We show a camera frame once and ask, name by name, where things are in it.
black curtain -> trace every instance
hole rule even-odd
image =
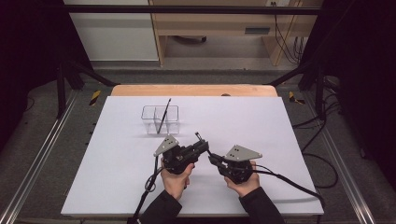
[[[61,62],[92,69],[69,14],[43,11],[43,4],[64,2],[0,0],[0,148],[21,119],[28,92],[55,80]]]
[[[362,151],[377,161],[396,189],[395,12],[393,0],[355,1],[319,64],[325,76],[339,77],[339,99]],[[317,20],[306,45],[306,61],[336,20]],[[304,74],[305,79],[309,77],[314,76]]]

cable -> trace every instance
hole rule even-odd
[[[32,97],[29,97],[29,96],[27,97],[27,99],[31,100],[32,104],[28,108],[26,108],[23,112],[26,112],[26,111],[32,109],[33,105],[35,105],[35,99],[33,99]]]
[[[303,45],[304,45],[304,38],[300,37],[300,45],[297,49],[297,41],[298,41],[298,36],[294,38],[294,44],[293,44],[293,54],[294,57],[297,59],[297,63],[300,63],[301,58],[303,57]]]
[[[340,91],[340,87],[334,83],[331,83],[327,76],[324,79],[324,88],[329,93],[338,93]]]
[[[282,51],[283,51],[283,53],[285,54],[285,56],[286,56],[286,58],[288,59],[288,61],[289,61],[290,63],[297,64],[297,62],[295,61],[295,59],[294,59],[293,57],[291,57],[291,54],[290,54],[288,45],[286,44],[286,40],[283,38],[283,35],[282,35],[282,33],[280,32],[279,27],[277,26],[276,15],[274,15],[274,17],[275,17],[275,40],[276,40],[276,43],[280,46],[280,48],[282,49]],[[294,62],[292,62],[292,61],[290,60],[288,54],[287,54],[286,51],[283,49],[282,45],[279,43],[279,40],[277,40],[277,31],[278,31],[278,30],[279,30],[279,34],[280,34],[280,36],[281,36],[281,38],[282,38],[282,40],[283,40],[283,43],[285,44],[286,49],[288,50],[289,55],[290,55],[290,57],[294,60]]]
[[[339,104],[339,103],[337,103],[337,104],[334,104],[334,110],[330,110],[329,109],[329,111],[328,111],[328,113],[327,113],[327,115],[330,115],[332,112],[334,112],[334,111],[340,111],[340,108],[336,108],[336,107],[341,107],[341,105]]]
[[[240,168],[233,168],[233,169],[234,170],[240,170],[240,171],[246,171],[246,169],[240,169]],[[305,192],[305,193],[307,193],[309,195],[312,195],[312,196],[318,198],[322,208],[324,208],[325,205],[326,205],[326,203],[324,202],[324,199],[323,199],[323,197],[321,195],[319,195],[318,193],[316,193],[316,192],[314,192],[314,191],[312,191],[310,189],[306,189],[306,188],[294,183],[293,181],[289,180],[287,177],[285,177],[283,175],[275,174],[273,172],[259,171],[259,170],[250,170],[250,171],[253,172],[253,173],[258,173],[258,174],[263,174],[263,175],[273,175],[276,178],[281,179],[281,180],[285,181],[286,183],[292,185],[293,187],[295,187],[295,188],[297,188],[297,189],[299,189],[299,190],[301,190],[301,191],[303,191],[303,192]]]
[[[320,156],[318,156],[318,155],[315,155],[315,154],[311,154],[311,153],[303,153],[303,156],[310,156],[310,157],[314,157],[314,158],[317,158],[317,159],[319,159],[319,160],[321,160],[321,161],[324,161],[324,162],[326,162],[331,168],[332,168],[332,170],[333,170],[333,172],[334,172],[334,174],[335,174],[335,180],[333,181],[333,183],[332,184],[330,184],[330,185],[328,185],[328,186],[318,186],[318,185],[315,185],[315,188],[317,188],[317,189],[330,189],[330,188],[333,188],[337,183],[338,183],[338,173],[337,173],[337,171],[335,170],[335,167],[329,162],[329,161],[327,161],[326,159],[324,159],[324,158],[322,158],[322,157],[320,157]]]
[[[161,170],[162,170],[162,168],[158,169],[158,156],[156,156],[155,157],[155,165],[154,165],[154,173],[152,174],[151,177],[148,178],[148,181],[146,182],[146,185],[145,185],[145,192],[142,194],[139,205],[137,206],[136,211],[134,212],[134,216],[128,217],[127,224],[134,224],[139,219],[140,209],[142,208],[143,203],[145,202],[148,194],[150,192],[154,191],[155,187],[153,190],[151,190],[151,188],[153,186],[155,186],[155,179],[157,178],[157,175],[160,173]]]
[[[319,118],[319,116],[315,116],[315,117],[313,117],[312,119],[309,119],[309,120],[304,121],[304,122],[302,122],[302,123],[293,124],[293,125],[291,125],[291,127],[292,127],[293,129],[295,129],[295,128],[298,128],[298,127],[303,126],[303,125],[305,125],[305,124],[308,124],[308,123],[310,123],[310,122],[313,122],[313,121],[315,121],[315,120],[318,119],[318,118]]]
[[[271,2],[271,6],[276,7],[276,2]],[[288,48],[288,45],[287,45],[287,43],[286,43],[286,39],[283,37],[282,33],[280,32],[279,26],[277,25],[277,17],[276,17],[276,14],[274,15],[274,18],[275,18],[275,28],[276,28],[276,30],[275,30],[275,39],[276,39],[277,44],[280,46],[280,48],[282,49],[282,51],[285,53],[285,56],[286,56],[286,58],[288,59],[288,61],[289,61],[290,63],[298,64],[299,62],[298,62],[295,58],[293,58],[293,56],[291,55],[290,50],[289,50],[289,48]],[[281,45],[281,44],[279,43],[279,41],[277,40],[277,32],[278,32],[278,31],[279,31],[280,37],[282,38],[283,44],[284,44],[284,46],[286,47],[286,50],[287,50],[288,53],[289,53],[289,56],[294,60],[294,62],[292,62],[292,61],[290,60],[290,58],[288,57],[288,54],[286,53],[286,51],[283,49],[282,45]]]
[[[330,97],[332,97],[332,96],[337,97],[337,93],[332,93],[332,94],[326,96],[326,98],[324,98],[324,102],[327,102],[327,100],[328,100]]]
[[[257,165],[257,164],[256,164],[255,166],[261,167],[261,168],[263,168],[263,169],[269,171],[270,173],[274,173],[274,172],[272,172],[270,169],[268,169],[268,168],[265,167],[265,166],[261,166],[261,165]]]
[[[309,127],[303,127],[303,128],[295,128],[295,129],[315,129],[317,127],[320,127],[321,125],[323,125],[323,123],[314,125],[314,126],[309,126]]]
[[[317,136],[320,134],[320,132],[323,130],[324,126],[326,125],[326,117],[324,117],[323,123],[320,126],[320,129],[315,133],[315,135],[308,141],[308,143],[305,145],[305,147],[303,147],[303,149],[301,149],[302,152],[304,152],[309,145],[311,145],[311,143],[315,140],[315,138],[317,138]]]
[[[317,224],[320,223],[320,220],[321,220],[321,215],[318,215],[318,217],[317,217]]]

metal rail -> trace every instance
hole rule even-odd
[[[305,92],[303,92],[303,95],[312,113],[316,115],[316,110],[314,107],[314,100],[312,99],[312,95],[307,94]],[[340,180],[346,191],[346,195],[348,196],[360,223],[375,224],[375,220],[370,211],[370,208],[368,207],[366,201],[361,195],[361,191],[359,190],[358,185],[353,179],[352,174],[349,172],[349,169],[347,168],[343,158],[338,152],[338,148],[335,145],[334,141],[332,140],[332,136],[330,135],[329,130],[326,127],[324,127],[322,130],[322,140],[327,148],[330,158],[332,159],[333,165],[335,166],[337,172],[339,173]]]
[[[227,7],[227,6],[110,6],[110,5],[44,5],[42,10],[71,13],[188,13],[188,14],[267,14],[267,15],[334,15],[338,9],[321,7]]]
[[[50,154],[56,139],[58,138],[67,118],[72,111],[72,108],[76,102],[78,96],[78,91],[72,91],[69,99],[68,99],[68,107],[64,111],[64,114],[59,118],[56,119],[55,123],[52,126],[52,129],[49,132],[44,144],[38,151],[37,155],[35,156],[35,160],[33,161],[32,165],[29,168],[29,171],[26,173],[25,178],[22,180],[20,186],[18,187],[17,192],[14,194],[11,202],[8,204],[6,210],[0,216],[0,224],[12,224],[14,223],[15,219],[18,216],[18,213],[21,211],[21,208],[28,197],[30,191],[35,184],[35,181],[40,174],[44,163],[47,160],[48,155]]]

